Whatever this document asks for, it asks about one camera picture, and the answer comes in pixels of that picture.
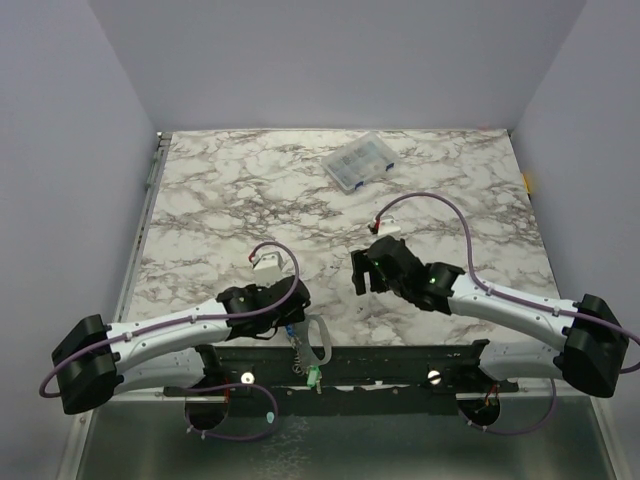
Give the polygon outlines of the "clear plastic bag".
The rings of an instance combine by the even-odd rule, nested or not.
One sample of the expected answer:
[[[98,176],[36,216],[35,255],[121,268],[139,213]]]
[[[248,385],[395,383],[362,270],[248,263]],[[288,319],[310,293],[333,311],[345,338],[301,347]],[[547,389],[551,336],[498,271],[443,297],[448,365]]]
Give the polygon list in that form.
[[[315,323],[319,330],[320,346],[323,350],[322,357],[318,357],[314,352],[314,347],[309,339],[309,330],[312,323]],[[319,315],[309,315],[301,323],[298,323],[294,331],[298,339],[297,352],[300,363],[303,367],[324,366],[328,364],[332,357],[332,342],[329,330],[323,318]]]

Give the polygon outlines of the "green key tag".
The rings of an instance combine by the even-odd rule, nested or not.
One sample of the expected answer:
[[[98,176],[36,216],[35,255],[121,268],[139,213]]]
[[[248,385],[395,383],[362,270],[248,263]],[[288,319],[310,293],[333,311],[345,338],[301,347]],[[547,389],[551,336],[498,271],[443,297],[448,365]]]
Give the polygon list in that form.
[[[307,369],[306,385],[310,389],[321,389],[322,373],[319,366],[311,366]]]

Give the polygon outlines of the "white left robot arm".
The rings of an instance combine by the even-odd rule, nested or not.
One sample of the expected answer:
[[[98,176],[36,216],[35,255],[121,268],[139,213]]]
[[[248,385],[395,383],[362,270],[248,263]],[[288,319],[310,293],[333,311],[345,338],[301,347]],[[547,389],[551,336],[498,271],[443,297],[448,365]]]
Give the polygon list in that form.
[[[63,411],[93,410],[113,396],[150,388],[214,392],[225,376],[215,345],[237,338],[268,340],[305,318],[310,293],[286,277],[269,287],[230,287],[190,309],[134,323],[79,321],[54,349]]]

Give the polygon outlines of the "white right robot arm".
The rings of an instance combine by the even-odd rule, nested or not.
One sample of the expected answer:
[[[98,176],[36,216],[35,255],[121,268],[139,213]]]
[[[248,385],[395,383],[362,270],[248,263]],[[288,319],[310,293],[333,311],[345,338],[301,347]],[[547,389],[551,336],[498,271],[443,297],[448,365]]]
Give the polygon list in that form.
[[[613,396],[629,336],[601,298],[549,299],[496,288],[463,268],[424,263],[402,239],[385,236],[351,252],[352,282],[359,295],[393,292],[420,310],[495,323],[528,341],[489,343],[459,367],[461,383],[481,391],[494,380],[560,379],[599,398]]]

